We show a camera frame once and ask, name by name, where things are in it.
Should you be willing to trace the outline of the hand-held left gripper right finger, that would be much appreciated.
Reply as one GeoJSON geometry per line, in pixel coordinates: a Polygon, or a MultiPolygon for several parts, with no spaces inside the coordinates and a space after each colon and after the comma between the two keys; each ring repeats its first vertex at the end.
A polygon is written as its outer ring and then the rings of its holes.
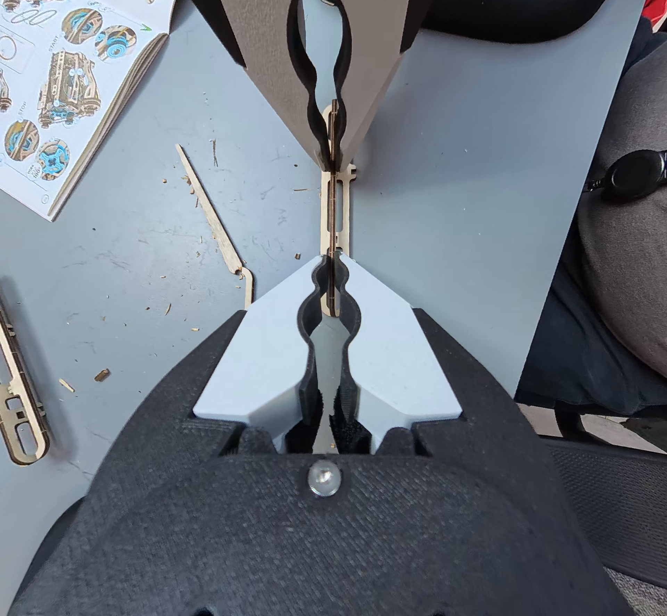
{"type": "Polygon", "coordinates": [[[458,419],[462,407],[410,304],[337,253],[339,320],[348,332],[332,414],[340,454],[374,454],[393,428],[458,419]]]}

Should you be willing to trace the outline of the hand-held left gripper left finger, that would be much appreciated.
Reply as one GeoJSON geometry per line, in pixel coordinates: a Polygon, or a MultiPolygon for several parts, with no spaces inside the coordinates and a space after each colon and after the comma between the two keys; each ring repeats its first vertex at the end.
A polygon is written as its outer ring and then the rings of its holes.
{"type": "Polygon", "coordinates": [[[266,430],[280,453],[311,453],[323,414],[312,333],[330,260],[315,257],[245,312],[193,414],[266,430]]]}

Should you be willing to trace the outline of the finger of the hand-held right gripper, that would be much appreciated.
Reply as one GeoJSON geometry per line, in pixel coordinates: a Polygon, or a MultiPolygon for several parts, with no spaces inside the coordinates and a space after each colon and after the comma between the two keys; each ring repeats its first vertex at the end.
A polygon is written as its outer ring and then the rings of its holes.
{"type": "Polygon", "coordinates": [[[321,168],[329,144],[315,99],[317,72],[305,49],[302,0],[220,0],[246,73],[321,168]]]}
{"type": "Polygon", "coordinates": [[[432,1],[334,0],[343,26],[333,73],[340,166],[347,166],[359,149],[432,1]]]}

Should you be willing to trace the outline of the slotted wooden model part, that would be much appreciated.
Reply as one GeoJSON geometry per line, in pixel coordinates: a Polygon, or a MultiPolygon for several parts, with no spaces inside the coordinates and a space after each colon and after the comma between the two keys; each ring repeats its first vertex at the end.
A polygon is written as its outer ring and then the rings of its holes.
{"type": "MultiPolygon", "coordinates": [[[[336,179],[336,248],[351,256],[351,183],[356,179],[354,164],[348,164],[345,170],[338,172],[336,179]]],[[[329,255],[329,186],[331,175],[321,171],[321,211],[320,211],[320,253],[329,255]]]]}

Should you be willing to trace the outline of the looped wooden model part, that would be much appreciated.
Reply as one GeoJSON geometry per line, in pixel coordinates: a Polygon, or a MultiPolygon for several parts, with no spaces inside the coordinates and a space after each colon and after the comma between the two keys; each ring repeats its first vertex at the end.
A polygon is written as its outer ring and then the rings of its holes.
{"type": "Polygon", "coordinates": [[[11,461],[28,467],[51,448],[46,411],[39,399],[17,333],[1,292],[1,363],[6,382],[1,382],[1,436],[11,461]]]}

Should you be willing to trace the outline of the illustrated instruction booklet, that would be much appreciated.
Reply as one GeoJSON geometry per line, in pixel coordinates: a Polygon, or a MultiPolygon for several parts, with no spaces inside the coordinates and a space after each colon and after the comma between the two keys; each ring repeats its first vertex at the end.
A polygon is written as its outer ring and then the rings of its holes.
{"type": "Polygon", "coordinates": [[[52,222],[165,44],[176,0],[1,0],[1,190],[52,222]]]}

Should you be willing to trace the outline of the black mesh chair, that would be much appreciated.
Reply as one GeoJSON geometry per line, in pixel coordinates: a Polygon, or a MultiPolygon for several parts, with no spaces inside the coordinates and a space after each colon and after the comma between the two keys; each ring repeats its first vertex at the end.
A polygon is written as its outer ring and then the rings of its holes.
{"type": "Polygon", "coordinates": [[[638,430],[648,420],[566,404],[543,435],[579,524],[603,564],[666,588],[666,448],[638,430]]]}

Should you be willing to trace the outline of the black badge reel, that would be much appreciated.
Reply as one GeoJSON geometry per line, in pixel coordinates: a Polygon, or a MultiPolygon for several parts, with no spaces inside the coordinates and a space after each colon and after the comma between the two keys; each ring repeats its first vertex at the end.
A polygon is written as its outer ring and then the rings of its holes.
{"type": "Polygon", "coordinates": [[[582,193],[600,192],[608,204],[642,200],[666,186],[666,151],[637,150],[615,161],[597,179],[588,180],[582,193]]]}

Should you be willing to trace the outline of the long pointed wooden frame strip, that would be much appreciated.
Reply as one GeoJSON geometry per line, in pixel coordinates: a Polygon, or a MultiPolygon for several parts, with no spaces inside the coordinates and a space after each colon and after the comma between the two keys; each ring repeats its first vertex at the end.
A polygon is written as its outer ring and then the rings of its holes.
{"type": "Polygon", "coordinates": [[[185,179],[190,186],[190,193],[195,195],[196,204],[204,212],[212,237],[217,243],[217,249],[221,253],[225,265],[231,274],[237,276],[237,278],[245,284],[244,308],[247,310],[252,305],[255,298],[254,275],[247,268],[246,263],[238,254],[220,215],[214,207],[185,150],[179,144],[176,144],[175,148],[183,165],[183,169],[185,170],[185,179]]]}

